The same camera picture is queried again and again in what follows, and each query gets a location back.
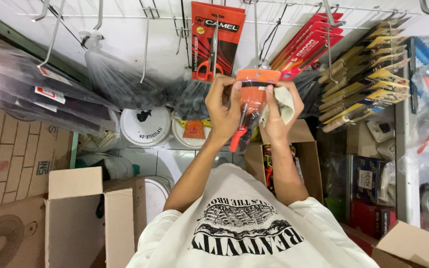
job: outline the bucket lid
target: bucket lid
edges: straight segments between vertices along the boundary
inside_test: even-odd
[[[165,107],[123,110],[120,127],[123,135],[133,144],[157,145],[170,132],[170,115]]]
[[[205,131],[205,137],[208,138],[208,134],[211,131],[211,128],[204,127],[203,130]],[[172,121],[172,131],[175,136],[175,138],[183,145],[190,149],[201,149],[203,144],[205,144],[206,140],[200,140],[200,139],[187,139],[183,137],[184,128],[176,122],[176,120]]]
[[[168,192],[155,180],[145,178],[147,224],[163,212]]]

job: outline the open cardboard box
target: open cardboard box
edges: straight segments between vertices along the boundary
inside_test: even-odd
[[[266,185],[264,171],[263,145],[270,144],[266,132],[262,126],[259,127],[262,142],[252,142],[245,152],[245,164],[247,173],[253,175]],[[295,154],[299,157],[304,184],[309,196],[316,198],[321,204],[324,203],[322,194],[322,179],[320,176],[319,156],[317,154],[317,142],[312,136],[304,119],[295,121],[287,136],[289,143],[295,147]]]
[[[51,171],[46,208],[46,268],[125,268],[147,225],[145,180],[103,183],[101,167]]]
[[[397,221],[377,241],[346,225],[342,228],[381,268],[429,268],[429,232],[426,230]]]

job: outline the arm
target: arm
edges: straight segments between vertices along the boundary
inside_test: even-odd
[[[271,142],[271,154],[274,162],[274,189],[276,189],[277,200],[282,204],[290,205],[295,201],[305,200],[309,197],[306,186],[304,186],[297,172],[289,143],[287,142],[287,133],[302,112],[304,104],[293,82],[279,82],[278,85],[285,86],[291,93],[294,101],[295,115],[287,125],[284,124],[279,113],[277,100],[274,97],[274,88],[268,86],[266,88],[266,95],[269,116],[265,131]]]
[[[212,128],[205,144],[173,187],[163,210],[187,210],[205,190],[211,165],[219,150],[233,136],[241,119],[241,82],[235,78],[217,74],[206,96],[206,107]],[[231,92],[228,86],[233,85]],[[227,102],[231,96],[230,109]]]

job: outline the white tile floor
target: white tile floor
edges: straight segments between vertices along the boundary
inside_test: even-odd
[[[130,162],[140,166],[141,175],[157,175],[171,178],[175,183],[180,179],[183,172],[193,161],[197,150],[192,150],[175,138],[167,141],[166,147],[162,149],[152,148],[132,148],[111,150],[112,155],[127,158]],[[232,153],[229,147],[223,147],[213,162],[213,168],[217,167],[219,157],[225,157],[229,163],[235,164],[244,169],[244,158],[242,155]]]

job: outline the orange scissors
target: orange scissors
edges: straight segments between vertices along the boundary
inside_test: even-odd
[[[217,16],[216,18],[216,27],[214,30],[213,38],[211,39],[210,55],[208,57],[208,60],[202,62],[196,70],[197,79],[202,81],[213,81],[214,74],[211,63],[213,63],[213,66],[215,67],[215,74],[223,74],[223,68],[221,68],[221,65],[216,62],[216,57],[218,56],[218,22],[219,16]]]

